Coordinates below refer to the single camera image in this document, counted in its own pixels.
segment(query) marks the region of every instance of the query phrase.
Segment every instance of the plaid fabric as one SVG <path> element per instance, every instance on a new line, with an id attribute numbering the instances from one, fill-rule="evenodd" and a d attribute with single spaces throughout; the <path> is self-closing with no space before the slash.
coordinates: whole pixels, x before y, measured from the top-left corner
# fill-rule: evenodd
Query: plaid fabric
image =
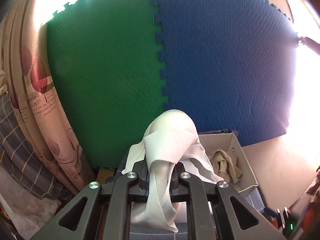
<path id="1" fill-rule="evenodd" d="M 33 152 L 14 116 L 8 94 L 0 96 L 0 142 L 0 164 L 28 192 L 40 199 L 71 197 Z"/>

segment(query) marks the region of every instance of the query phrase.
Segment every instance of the curtain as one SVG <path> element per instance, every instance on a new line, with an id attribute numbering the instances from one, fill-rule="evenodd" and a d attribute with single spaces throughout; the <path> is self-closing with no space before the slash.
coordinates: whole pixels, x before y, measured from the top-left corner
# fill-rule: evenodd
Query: curtain
<path id="1" fill-rule="evenodd" d="M 46 54 L 46 27 L 37 0 L 16 0 L 4 19 L 2 67 L 10 102 L 26 140 L 45 167 L 73 194 L 95 179 L 61 106 Z"/>

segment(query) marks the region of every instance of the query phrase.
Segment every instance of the white cloth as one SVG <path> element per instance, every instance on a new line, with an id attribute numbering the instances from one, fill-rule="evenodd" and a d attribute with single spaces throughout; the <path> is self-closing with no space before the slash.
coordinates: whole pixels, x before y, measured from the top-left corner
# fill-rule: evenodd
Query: white cloth
<path id="1" fill-rule="evenodd" d="M 223 179 L 214 174 L 193 121 L 179 110 L 164 112 L 148 126 L 142 141 L 130 147 L 122 174 L 132 171 L 133 165 L 145 156 L 150 174 L 149 196 L 147 203 L 133 205 L 131 224 L 177 232 L 174 220 L 181 203 L 171 203 L 169 195 L 174 165 L 182 162 L 186 171 L 202 181 L 216 183 Z M 185 208 L 182 213 L 180 218 L 185 216 Z"/>
<path id="2" fill-rule="evenodd" d="M 18 233 L 25 240 L 29 240 L 54 216 L 61 202 L 58 199 L 36 198 L 15 181 L 1 165 L 0 178 L 0 203 Z"/>
<path id="3" fill-rule="evenodd" d="M 0 96 L 7 93 L 7 84 L 4 76 L 4 70 L 0 70 Z"/>

